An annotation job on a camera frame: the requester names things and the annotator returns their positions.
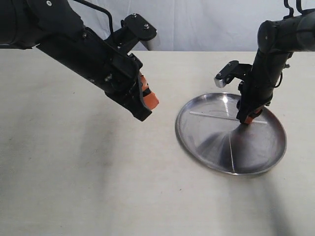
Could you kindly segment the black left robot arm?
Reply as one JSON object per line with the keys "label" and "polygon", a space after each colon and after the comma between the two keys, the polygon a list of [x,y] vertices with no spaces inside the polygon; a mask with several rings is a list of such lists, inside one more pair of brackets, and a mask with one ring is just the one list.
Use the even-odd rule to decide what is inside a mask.
{"label": "black left robot arm", "polygon": [[159,104],[142,62],[131,50],[153,40],[157,30],[134,13],[102,39],[84,25],[66,0],[3,0],[0,3],[0,46],[32,49],[55,59],[104,91],[107,97],[144,121]]}

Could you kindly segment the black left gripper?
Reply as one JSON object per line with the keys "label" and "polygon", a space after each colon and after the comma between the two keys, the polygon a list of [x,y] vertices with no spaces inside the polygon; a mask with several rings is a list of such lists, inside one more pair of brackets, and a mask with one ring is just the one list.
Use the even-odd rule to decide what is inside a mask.
{"label": "black left gripper", "polygon": [[106,96],[123,106],[139,121],[144,121],[159,100],[140,72],[142,62],[133,53],[121,56],[93,57],[91,82]]}

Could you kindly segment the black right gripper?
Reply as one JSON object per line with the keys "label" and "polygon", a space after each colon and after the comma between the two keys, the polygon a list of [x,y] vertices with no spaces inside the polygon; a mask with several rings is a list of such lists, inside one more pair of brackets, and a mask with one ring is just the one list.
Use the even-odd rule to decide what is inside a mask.
{"label": "black right gripper", "polygon": [[242,81],[238,85],[238,90],[241,98],[237,102],[236,118],[243,124],[251,124],[256,117],[260,116],[263,107],[271,102],[272,88]]}

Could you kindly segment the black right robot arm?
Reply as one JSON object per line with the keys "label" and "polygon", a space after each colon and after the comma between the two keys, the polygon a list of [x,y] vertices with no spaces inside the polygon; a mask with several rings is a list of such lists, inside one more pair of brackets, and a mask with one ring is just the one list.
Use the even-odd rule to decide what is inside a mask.
{"label": "black right robot arm", "polygon": [[239,86],[237,119],[249,124],[273,98],[287,60],[295,52],[315,50],[315,11],[299,16],[263,22],[257,33],[258,50],[248,75]]}

